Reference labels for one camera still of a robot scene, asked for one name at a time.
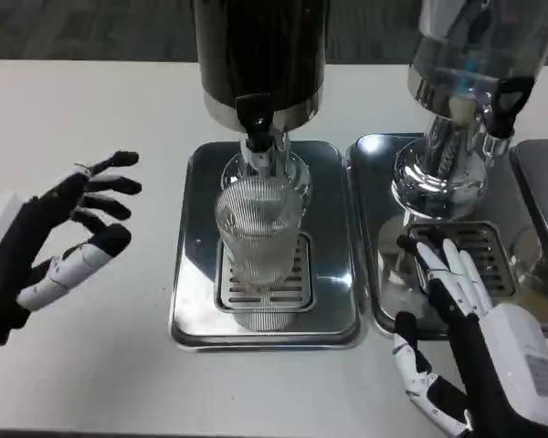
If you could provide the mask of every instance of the label sticker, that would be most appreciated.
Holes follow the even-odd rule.
[[[526,355],[533,385],[541,397],[548,397],[548,359]]]

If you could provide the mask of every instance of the gray carpet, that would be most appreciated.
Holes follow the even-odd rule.
[[[195,61],[190,2],[0,0],[0,59]],[[408,63],[420,4],[332,0],[328,61]]]

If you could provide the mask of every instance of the stainless steel drip tray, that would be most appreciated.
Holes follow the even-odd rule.
[[[362,324],[353,292],[342,156],[325,142],[292,143],[311,171],[312,197],[290,278],[260,295],[231,275],[214,217],[221,172],[238,151],[235,142],[209,143],[189,161],[171,303],[173,338],[184,349],[199,350],[353,345]]]
[[[350,194],[359,219],[358,238],[355,238],[359,246],[355,253],[361,255],[355,264],[366,275],[374,318],[381,329],[393,331],[395,314],[407,310],[419,318],[423,339],[438,339],[444,337],[445,328],[420,293],[414,267],[401,265],[402,252],[395,243],[410,223],[410,215],[391,192],[395,156],[419,137],[420,134],[368,135],[349,149]],[[511,260],[511,275],[518,280],[518,287],[515,293],[506,296],[490,294],[494,302],[511,301],[528,308],[548,336],[548,281],[542,287],[539,281],[547,271],[546,261],[532,256],[532,253],[539,254],[536,249],[539,241],[508,156],[499,159],[490,171],[488,191],[475,211],[463,221],[492,224],[500,232],[501,244]]]

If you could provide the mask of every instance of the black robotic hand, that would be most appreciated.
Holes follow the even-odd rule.
[[[406,394],[448,436],[548,438],[548,348],[540,325],[523,308],[494,308],[470,255],[439,233],[430,240],[400,236],[398,244],[415,257],[424,293],[448,325],[465,392],[433,372],[417,346],[416,318],[400,312],[393,354]]]
[[[0,203],[0,344],[11,329],[22,328],[38,310],[95,273],[130,243],[120,224],[106,225],[90,210],[124,220],[131,212],[118,201],[96,192],[133,195],[141,185],[123,176],[101,174],[110,167],[133,166],[136,152],[118,151],[93,166],[73,172],[40,197],[23,202],[11,195]],[[55,227],[71,220],[93,233],[86,242],[33,267],[38,252]]]

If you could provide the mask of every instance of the white table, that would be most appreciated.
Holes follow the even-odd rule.
[[[293,138],[341,151],[368,132],[423,130],[406,66],[327,67],[319,115]],[[41,193],[73,162],[138,151],[128,250],[33,316],[0,351],[0,428],[101,433],[433,438],[403,393],[391,342],[345,351],[181,351],[168,335],[186,161],[237,135],[209,119],[196,64],[0,61],[0,192]],[[548,68],[518,138],[548,138]],[[42,256],[87,237],[64,225]],[[422,348],[458,381],[444,343]]]

